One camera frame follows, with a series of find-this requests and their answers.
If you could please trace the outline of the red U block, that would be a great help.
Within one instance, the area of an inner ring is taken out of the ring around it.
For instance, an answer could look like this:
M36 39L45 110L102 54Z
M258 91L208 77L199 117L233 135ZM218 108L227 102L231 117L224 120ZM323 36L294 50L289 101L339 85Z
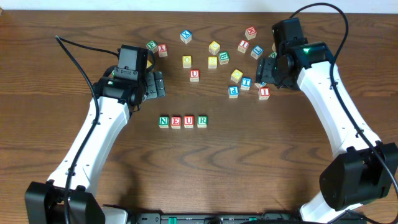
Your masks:
M184 116L184 128L194 128L194 116Z
M190 81L199 82L200 81L200 71L197 69L190 70Z

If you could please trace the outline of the green N block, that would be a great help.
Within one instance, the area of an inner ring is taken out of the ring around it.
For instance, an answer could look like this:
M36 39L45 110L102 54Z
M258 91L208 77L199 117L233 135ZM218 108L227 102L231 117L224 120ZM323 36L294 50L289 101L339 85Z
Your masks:
M170 120L168 116L159 117L159 128L169 128Z

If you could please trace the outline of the green R block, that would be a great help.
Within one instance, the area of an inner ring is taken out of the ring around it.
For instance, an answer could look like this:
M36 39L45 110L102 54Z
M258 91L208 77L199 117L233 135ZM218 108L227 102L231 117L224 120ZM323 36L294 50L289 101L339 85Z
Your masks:
M197 117L197 127L198 128L206 128L208 125L208 117L207 116L198 116Z

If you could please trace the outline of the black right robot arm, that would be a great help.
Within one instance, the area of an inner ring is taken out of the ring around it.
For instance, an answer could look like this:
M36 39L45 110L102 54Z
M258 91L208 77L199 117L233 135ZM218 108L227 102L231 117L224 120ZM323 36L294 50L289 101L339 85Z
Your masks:
M397 145L383 143L366 124L340 80L337 53L326 43L284 40L259 61L257 75L277 88L304 92L330 142L333 161L319 177L320 192L303 204L305 222L333 223L397 188Z

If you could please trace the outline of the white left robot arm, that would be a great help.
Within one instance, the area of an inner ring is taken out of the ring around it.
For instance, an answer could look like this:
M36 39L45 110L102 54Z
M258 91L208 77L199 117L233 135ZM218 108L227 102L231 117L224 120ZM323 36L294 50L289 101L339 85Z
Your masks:
M165 96L163 74L149 72L140 79L101 77L78 136L45 183L32 182L25 193L29 223L132 223L134 215L95 199L104 163L132 107Z

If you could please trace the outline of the red E block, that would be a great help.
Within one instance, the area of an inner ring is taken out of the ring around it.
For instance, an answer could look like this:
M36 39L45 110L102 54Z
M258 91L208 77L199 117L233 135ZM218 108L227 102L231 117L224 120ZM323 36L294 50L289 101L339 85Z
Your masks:
M170 119L170 127L172 129L180 129L182 125L182 119L180 116L172 116Z

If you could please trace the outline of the blue P block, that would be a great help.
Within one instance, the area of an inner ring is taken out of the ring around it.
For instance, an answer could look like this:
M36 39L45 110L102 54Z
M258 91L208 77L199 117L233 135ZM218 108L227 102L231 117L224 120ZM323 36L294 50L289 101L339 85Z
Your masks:
M228 87L228 95L229 95L229 98L237 98L239 96L238 86L229 86Z

